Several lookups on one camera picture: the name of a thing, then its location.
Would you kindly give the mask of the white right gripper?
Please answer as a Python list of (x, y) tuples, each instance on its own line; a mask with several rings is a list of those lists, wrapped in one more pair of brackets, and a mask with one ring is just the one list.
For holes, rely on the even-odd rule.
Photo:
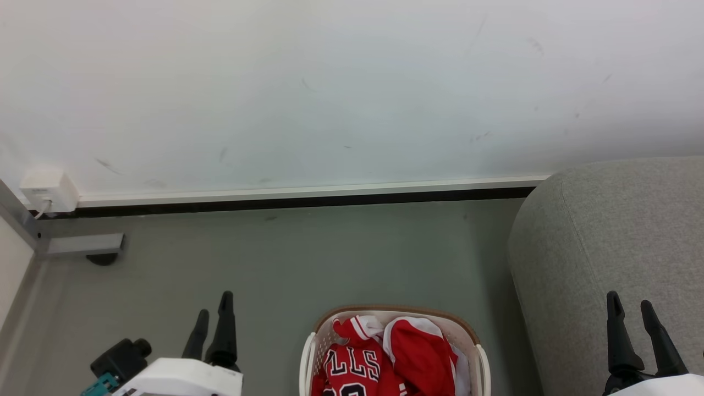
[(602, 396), (704, 396), (704, 376), (689, 373), (650, 301), (644, 299), (640, 308), (658, 369), (654, 375), (642, 372), (644, 362), (632, 346), (618, 293), (609, 291), (606, 301), (610, 376)]

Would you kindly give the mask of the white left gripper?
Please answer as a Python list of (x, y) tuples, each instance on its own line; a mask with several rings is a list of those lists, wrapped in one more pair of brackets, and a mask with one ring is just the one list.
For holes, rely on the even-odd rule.
[(159, 358), (113, 392), (113, 396), (241, 396), (244, 375), (237, 365), (237, 330), (234, 298), (224, 291), (218, 323), (203, 359), (210, 314), (201, 309), (181, 358)]

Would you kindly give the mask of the red shorts with white stripe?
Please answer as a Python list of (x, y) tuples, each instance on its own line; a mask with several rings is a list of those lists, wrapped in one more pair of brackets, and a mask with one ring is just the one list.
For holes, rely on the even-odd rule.
[(467, 356), (429, 319), (390, 321), (382, 346), (400, 380), (400, 396), (472, 396)]

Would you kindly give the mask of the cream plastic laundry basket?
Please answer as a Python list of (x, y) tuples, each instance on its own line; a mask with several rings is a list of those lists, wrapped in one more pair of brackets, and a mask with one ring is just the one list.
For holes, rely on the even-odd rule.
[(377, 316), (384, 325), (401, 316), (421, 317), (432, 321), (448, 338), (449, 343), (462, 351), (468, 360), (471, 376), (469, 396), (491, 396), (490, 362), (479, 337), (468, 322), (445, 311), (398, 304), (353, 304), (325, 313), (315, 323), (312, 333), (307, 336), (302, 348), (298, 381), (299, 396), (312, 394), (312, 377), (322, 365), (325, 351), (336, 341), (333, 331), (334, 319), (343, 320), (357, 314)]

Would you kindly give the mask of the grey fabric sofa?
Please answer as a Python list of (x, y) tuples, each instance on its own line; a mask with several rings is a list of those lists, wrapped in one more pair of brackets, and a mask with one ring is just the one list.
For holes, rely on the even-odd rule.
[(515, 218), (508, 261), (544, 396), (601, 396), (616, 291), (645, 370), (651, 301), (704, 376), (704, 156), (606, 161), (552, 175)]

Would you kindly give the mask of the red Bulls jersey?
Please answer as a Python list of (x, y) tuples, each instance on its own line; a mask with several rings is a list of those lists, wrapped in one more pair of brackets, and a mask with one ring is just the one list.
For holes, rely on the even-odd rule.
[(313, 371), (310, 396), (411, 396), (415, 388), (395, 372), (375, 315), (334, 318), (334, 338)]

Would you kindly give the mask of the white and black baseboard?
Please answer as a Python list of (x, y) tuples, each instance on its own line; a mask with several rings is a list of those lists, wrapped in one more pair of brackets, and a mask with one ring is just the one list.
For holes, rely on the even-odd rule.
[(505, 200), (528, 196), (544, 180), (546, 180), (545, 175), (529, 175), (334, 187), (82, 196), (75, 211), (60, 213), (52, 210), (46, 218), (126, 217), (317, 206), (385, 205), (423, 201)]

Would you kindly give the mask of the grey metal frame bar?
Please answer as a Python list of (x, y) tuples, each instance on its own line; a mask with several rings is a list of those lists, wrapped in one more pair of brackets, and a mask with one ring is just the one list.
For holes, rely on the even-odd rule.
[(40, 235), (39, 222), (0, 180), (0, 219), (8, 226), (8, 235), (32, 254), (45, 257), (84, 256), (99, 266), (109, 266), (123, 253), (124, 233), (107, 235), (62, 236)]

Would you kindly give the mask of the white wall socket box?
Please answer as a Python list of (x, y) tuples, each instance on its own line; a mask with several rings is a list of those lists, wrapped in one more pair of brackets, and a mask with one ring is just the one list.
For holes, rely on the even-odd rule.
[(73, 212), (80, 201), (78, 189), (62, 170), (30, 172), (22, 179), (20, 191), (34, 210), (43, 214)]

